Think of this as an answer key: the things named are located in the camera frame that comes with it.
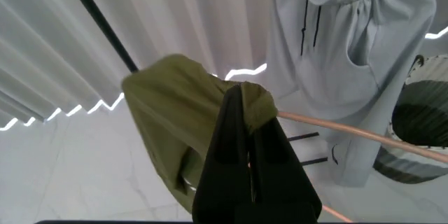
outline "black and white garment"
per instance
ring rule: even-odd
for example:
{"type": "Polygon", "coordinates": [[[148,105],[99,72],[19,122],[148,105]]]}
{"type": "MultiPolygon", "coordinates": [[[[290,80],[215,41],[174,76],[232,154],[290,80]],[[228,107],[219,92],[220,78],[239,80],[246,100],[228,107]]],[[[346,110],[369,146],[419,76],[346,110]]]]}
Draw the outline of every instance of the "black and white garment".
{"type": "MultiPolygon", "coordinates": [[[[388,137],[448,154],[448,55],[417,61],[400,93],[388,137]]],[[[381,146],[374,168],[401,183],[448,174],[448,164],[381,146]]]]}
{"type": "MultiPolygon", "coordinates": [[[[292,112],[384,134],[435,0],[273,0],[267,89],[292,112]]],[[[367,181],[380,144],[326,129],[334,180],[367,181]]]]}

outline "black pole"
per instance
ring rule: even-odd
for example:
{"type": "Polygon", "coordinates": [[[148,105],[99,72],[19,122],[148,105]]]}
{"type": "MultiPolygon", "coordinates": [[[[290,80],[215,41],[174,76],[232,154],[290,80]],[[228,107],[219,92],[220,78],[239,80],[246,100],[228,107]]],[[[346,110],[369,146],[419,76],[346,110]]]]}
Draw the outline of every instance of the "black pole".
{"type": "Polygon", "coordinates": [[[99,10],[95,1],[93,0],[80,0],[83,3],[84,7],[87,9],[89,14],[92,16],[93,20],[97,23],[98,27],[103,31],[107,40],[111,43],[115,51],[120,56],[121,60],[126,64],[126,67],[131,71],[131,73],[137,72],[139,69],[137,68],[132,58],[127,53],[125,47],[118,39],[115,32],[113,32],[112,27],[107,22],[106,18],[103,16],[103,13],[99,10]]]}

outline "drawstring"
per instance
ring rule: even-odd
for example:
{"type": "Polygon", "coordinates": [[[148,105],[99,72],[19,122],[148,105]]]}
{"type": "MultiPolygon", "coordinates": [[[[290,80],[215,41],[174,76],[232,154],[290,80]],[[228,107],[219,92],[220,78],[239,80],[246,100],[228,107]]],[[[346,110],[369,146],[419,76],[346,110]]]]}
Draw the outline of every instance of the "drawstring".
{"type": "Polygon", "coordinates": [[[308,0],[305,4],[305,17],[303,20],[302,45],[300,46],[300,56],[302,56],[302,54],[303,54],[303,42],[305,41],[305,30],[307,29],[307,13],[308,13],[308,0]]]}
{"type": "Polygon", "coordinates": [[[314,33],[313,47],[316,46],[317,32],[319,31],[319,21],[321,20],[321,8],[322,6],[319,6],[319,10],[317,11],[316,32],[314,33]]]}

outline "clothesline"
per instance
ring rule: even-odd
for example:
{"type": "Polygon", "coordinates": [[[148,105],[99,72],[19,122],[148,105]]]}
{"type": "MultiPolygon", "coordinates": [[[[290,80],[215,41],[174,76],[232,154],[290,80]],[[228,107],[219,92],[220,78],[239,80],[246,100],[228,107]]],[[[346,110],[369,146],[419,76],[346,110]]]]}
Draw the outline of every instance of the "clothesline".
{"type": "Polygon", "coordinates": [[[288,113],[288,112],[280,111],[278,116],[281,118],[287,118],[287,119],[298,121],[301,123],[308,123],[311,125],[327,127],[327,128],[333,129],[333,130],[348,132],[351,134],[358,135],[360,137],[365,137],[365,138],[368,138],[368,139],[371,139],[374,141],[378,141],[378,142],[380,142],[382,144],[386,144],[388,146],[400,148],[404,151],[415,153],[417,155],[421,155],[426,158],[430,158],[430,159],[437,160],[440,162],[448,163],[448,155],[438,153],[438,152],[435,152],[432,150],[426,150],[426,149],[420,148],[418,146],[415,146],[415,145],[412,145],[410,143],[406,143],[403,141],[393,140],[393,139],[387,138],[385,136],[381,136],[381,135],[375,134],[373,132],[369,132],[367,130],[358,129],[356,127],[343,125],[343,124],[336,123],[336,122],[330,122],[327,120],[311,118],[311,117],[304,116],[304,115],[295,115],[293,113],[288,113]]]}

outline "green garment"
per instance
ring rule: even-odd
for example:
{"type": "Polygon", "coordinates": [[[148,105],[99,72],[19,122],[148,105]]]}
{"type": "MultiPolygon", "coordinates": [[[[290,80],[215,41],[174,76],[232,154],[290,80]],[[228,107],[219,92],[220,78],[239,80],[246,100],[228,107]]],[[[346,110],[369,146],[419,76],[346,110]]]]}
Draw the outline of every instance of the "green garment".
{"type": "MultiPolygon", "coordinates": [[[[157,173],[189,212],[195,193],[185,180],[197,187],[224,93],[236,84],[208,74],[183,55],[167,56],[122,83],[157,173]]],[[[277,116],[263,87],[244,82],[241,89],[249,133],[277,116]]]]}

